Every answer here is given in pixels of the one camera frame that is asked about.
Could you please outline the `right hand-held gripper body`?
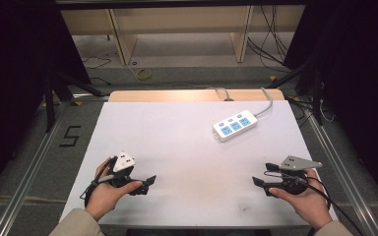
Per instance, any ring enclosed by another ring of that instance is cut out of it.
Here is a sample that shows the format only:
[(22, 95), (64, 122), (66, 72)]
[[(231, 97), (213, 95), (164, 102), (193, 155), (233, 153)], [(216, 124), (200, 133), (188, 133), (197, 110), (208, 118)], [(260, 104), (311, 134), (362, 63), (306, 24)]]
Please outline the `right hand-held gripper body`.
[[(307, 189), (307, 180), (304, 172), (305, 169), (319, 168), (323, 166), (321, 162), (293, 155), (289, 155), (281, 164), (277, 165), (280, 167), (280, 170), (276, 173), (280, 173), (282, 180), (279, 183), (271, 183), (271, 188), (279, 188), (292, 195), (299, 195)], [(267, 196), (273, 195), (270, 193), (270, 189), (265, 190)]]

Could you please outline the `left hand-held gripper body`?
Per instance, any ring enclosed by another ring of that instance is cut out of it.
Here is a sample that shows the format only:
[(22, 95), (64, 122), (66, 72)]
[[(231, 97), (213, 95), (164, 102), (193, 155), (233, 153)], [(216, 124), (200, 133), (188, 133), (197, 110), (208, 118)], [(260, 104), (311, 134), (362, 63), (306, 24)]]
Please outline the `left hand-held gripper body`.
[(135, 164), (135, 159), (124, 151), (121, 151), (118, 156), (114, 156), (108, 166), (107, 174), (113, 176), (109, 183), (115, 188), (128, 184), (131, 181), (130, 175)]

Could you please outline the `person's left hand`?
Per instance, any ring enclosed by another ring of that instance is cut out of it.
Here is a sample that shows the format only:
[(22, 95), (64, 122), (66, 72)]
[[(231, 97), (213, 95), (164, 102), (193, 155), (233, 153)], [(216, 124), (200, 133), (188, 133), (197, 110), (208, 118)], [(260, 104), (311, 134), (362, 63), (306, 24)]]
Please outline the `person's left hand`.
[(93, 190), (85, 211), (95, 221), (99, 221), (115, 209), (116, 204), (123, 196), (137, 190), (141, 185), (141, 181), (134, 181), (121, 188), (115, 188), (108, 183), (101, 183)]

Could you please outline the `person's right hand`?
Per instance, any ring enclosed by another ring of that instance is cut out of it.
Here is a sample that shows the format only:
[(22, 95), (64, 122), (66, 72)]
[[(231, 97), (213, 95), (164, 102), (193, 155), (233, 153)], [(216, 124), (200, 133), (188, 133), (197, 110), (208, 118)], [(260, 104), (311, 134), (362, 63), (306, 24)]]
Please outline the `person's right hand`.
[(278, 188), (271, 188), (270, 193), (291, 204), (295, 212), (316, 231), (333, 221), (326, 200), (310, 188), (299, 195), (291, 195)]

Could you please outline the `white power strip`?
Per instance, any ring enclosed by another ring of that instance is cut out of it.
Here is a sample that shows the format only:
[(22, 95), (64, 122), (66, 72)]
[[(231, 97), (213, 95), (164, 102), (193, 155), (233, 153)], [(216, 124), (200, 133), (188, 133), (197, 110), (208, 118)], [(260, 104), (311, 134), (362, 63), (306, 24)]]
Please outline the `white power strip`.
[(249, 110), (243, 110), (213, 125), (213, 136), (220, 142), (226, 142), (254, 128), (257, 117)]

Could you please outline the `wooden table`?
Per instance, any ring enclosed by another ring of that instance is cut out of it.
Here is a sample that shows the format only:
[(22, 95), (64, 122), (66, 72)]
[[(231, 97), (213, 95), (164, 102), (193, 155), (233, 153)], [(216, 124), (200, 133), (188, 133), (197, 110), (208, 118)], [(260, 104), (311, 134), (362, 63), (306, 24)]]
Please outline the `wooden table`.
[[(269, 181), (266, 164), (310, 153), (279, 90), (213, 89), (115, 91), (100, 111), (71, 189), (66, 211), (96, 168), (125, 151), (136, 160), (135, 179), (154, 175), (144, 196), (125, 196), (101, 223), (131, 228), (280, 228), (303, 225), (285, 201), (267, 196), (252, 177)], [(226, 142), (213, 125), (243, 110), (258, 120)]]

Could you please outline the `dark curtain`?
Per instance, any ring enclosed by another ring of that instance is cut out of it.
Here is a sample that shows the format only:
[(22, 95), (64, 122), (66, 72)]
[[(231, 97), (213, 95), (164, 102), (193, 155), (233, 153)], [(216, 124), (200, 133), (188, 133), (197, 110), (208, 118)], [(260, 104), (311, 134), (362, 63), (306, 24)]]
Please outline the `dark curtain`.
[(324, 43), (323, 94), (378, 185), (378, 0), (304, 1), (284, 64), (304, 63), (328, 22), (337, 23)]
[(56, 0), (0, 0), (0, 175), (60, 74), (91, 82)]

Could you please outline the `light wooden desk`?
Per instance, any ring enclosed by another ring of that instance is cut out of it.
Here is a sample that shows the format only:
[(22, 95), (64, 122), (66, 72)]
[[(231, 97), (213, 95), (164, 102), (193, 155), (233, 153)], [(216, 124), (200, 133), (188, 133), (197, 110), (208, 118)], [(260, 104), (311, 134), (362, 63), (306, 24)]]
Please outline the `light wooden desk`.
[(295, 31), (305, 6), (269, 5), (146, 9), (63, 10), (72, 35), (111, 35), (120, 63), (130, 62), (138, 36), (154, 33), (228, 32), (235, 60), (244, 61), (247, 35), (263, 32), (271, 18), (278, 31)]

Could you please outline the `aluminium floor rail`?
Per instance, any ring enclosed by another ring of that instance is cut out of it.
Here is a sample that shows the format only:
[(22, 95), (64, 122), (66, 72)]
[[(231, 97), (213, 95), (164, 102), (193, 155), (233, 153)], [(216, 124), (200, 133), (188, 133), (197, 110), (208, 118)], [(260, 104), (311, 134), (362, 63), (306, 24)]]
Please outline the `aluminium floor rail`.
[(312, 127), (313, 132), (341, 183), (350, 205), (362, 225), (365, 235), (378, 236), (378, 221), (375, 218), (375, 214), (364, 196), (359, 192), (353, 175), (347, 171), (347, 167), (343, 163), (342, 157), (335, 148), (326, 129), (323, 125), (319, 124), (313, 112), (306, 110), (305, 114), (307, 115), (305, 122), (309, 122)]
[(39, 107), (13, 158), (4, 168), (0, 176), (0, 236), (9, 234), (69, 107), (69, 102), (53, 106), (55, 122), (49, 131), (46, 131), (45, 107)]

